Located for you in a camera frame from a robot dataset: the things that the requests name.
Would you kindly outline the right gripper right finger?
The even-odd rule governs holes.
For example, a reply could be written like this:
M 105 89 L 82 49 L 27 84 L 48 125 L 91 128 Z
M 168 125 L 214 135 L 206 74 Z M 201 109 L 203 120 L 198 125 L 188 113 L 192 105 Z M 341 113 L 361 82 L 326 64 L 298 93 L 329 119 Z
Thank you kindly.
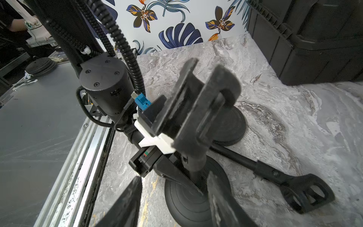
M 207 178 L 208 198 L 214 227 L 256 227 L 232 193 L 212 172 Z

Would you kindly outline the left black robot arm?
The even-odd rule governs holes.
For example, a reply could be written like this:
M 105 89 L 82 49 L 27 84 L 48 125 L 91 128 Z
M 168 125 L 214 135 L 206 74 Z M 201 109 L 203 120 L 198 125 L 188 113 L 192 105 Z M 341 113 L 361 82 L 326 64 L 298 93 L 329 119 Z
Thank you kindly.
M 173 139 L 152 126 L 166 97 L 146 98 L 142 73 L 124 34 L 101 1 L 27 1 L 29 8 L 65 51 L 86 91 L 111 123 L 103 127 L 124 133 L 139 152 L 129 164 L 141 176 L 151 170 L 168 181 L 203 194 L 169 158 Z

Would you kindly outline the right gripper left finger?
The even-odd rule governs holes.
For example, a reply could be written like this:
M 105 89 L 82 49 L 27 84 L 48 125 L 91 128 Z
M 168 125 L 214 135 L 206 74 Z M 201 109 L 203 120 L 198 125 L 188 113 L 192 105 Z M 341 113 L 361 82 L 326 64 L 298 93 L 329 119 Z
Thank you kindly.
M 96 227 L 136 227 L 141 196 L 142 179 L 136 176 Z

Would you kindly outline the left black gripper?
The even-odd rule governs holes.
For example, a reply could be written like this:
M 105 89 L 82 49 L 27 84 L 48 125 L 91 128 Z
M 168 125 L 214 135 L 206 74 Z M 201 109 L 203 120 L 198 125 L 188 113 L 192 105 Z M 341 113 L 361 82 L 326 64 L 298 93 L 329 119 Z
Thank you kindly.
M 183 166 L 183 157 L 179 154 L 164 155 L 158 147 L 141 148 L 129 161 L 129 165 L 141 177 L 146 177 L 152 170 L 165 179 L 164 194 L 171 196 L 177 190 L 188 194 L 204 195 L 204 169 L 190 171 Z

